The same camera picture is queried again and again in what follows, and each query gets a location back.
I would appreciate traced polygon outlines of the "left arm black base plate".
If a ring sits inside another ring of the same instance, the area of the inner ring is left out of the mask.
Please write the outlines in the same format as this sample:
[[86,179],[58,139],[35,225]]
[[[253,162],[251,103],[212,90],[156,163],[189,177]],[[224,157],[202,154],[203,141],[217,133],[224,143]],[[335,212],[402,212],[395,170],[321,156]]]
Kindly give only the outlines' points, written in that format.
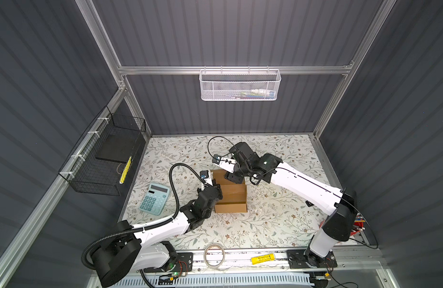
[[162,267],[145,268],[144,272],[191,272],[193,267],[193,253],[171,253],[170,258]]

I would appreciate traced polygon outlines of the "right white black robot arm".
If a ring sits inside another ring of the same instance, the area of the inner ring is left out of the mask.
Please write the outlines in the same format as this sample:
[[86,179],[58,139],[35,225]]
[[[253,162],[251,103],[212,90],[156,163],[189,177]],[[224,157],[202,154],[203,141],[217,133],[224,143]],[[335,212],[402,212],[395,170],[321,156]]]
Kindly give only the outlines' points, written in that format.
[[212,161],[227,172],[226,179],[239,184],[245,177],[257,185],[262,181],[285,188],[327,215],[304,252],[304,260],[313,267],[330,267],[333,247],[346,242],[358,214],[356,193],[326,185],[311,178],[273,154],[258,156],[245,142],[231,147],[225,156],[214,155]]

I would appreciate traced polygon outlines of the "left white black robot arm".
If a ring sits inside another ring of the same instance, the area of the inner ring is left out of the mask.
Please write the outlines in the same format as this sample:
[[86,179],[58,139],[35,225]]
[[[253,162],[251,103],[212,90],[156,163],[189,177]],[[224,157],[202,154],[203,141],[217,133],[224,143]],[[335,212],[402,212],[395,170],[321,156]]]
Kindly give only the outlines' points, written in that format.
[[82,263],[96,271],[104,288],[118,283],[130,271],[147,268],[171,270],[178,254],[167,239],[200,227],[223,198],[218,184],[205,184],[197,192],[196,200],[182,206],[176,217],[161,223],[135,226],[126,220],[117,223],[114,233],[86,247],[81,256]]

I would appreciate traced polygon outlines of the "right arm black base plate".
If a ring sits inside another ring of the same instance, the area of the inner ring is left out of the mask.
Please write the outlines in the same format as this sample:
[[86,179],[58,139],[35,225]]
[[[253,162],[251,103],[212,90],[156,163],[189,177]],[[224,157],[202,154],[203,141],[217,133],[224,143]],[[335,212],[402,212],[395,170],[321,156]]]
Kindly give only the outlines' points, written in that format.
[[333,251],[324,258],[314,254],[308,249],[291,249],[286,251],[287,261],[292,269],[304,268],[336,268],[338,266]]

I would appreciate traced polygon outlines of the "brown cardboard box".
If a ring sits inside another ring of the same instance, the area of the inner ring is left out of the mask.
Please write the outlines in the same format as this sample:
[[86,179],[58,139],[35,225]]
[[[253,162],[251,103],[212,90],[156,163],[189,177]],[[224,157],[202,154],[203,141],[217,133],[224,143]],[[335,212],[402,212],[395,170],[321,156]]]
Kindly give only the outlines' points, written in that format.
[[225,178],[227,172],[222,169],[211,171],[214,180],[220,184],[223,198],[215,205],[218,214],[234,214],[247,212],[247,186],[245,181],[236,184]]

